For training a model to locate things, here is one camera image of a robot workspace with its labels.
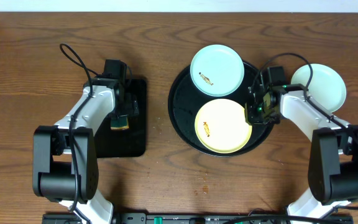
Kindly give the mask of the green yellow sponge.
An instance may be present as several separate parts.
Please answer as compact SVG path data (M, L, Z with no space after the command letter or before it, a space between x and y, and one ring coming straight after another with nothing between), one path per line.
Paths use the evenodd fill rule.
M111 130L127 130L129 129L129 120L127 116L116 116L111 118Z

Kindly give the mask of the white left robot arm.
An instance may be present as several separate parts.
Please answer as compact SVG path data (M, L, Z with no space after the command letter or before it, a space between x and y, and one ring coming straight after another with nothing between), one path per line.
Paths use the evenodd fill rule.
M81 98L33 136L33 191L75 214L65 223L112 223L114 205L98 189L99 158L139 157L146 150L147 84L116 78L86 82Z

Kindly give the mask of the yellow plate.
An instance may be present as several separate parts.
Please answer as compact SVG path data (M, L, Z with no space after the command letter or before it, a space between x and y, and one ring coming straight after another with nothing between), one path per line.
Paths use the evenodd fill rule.
M207 102L197 112L195 133L210 151L230 154L249 142L252 126L246 122L243 106L233 100L217 99Z

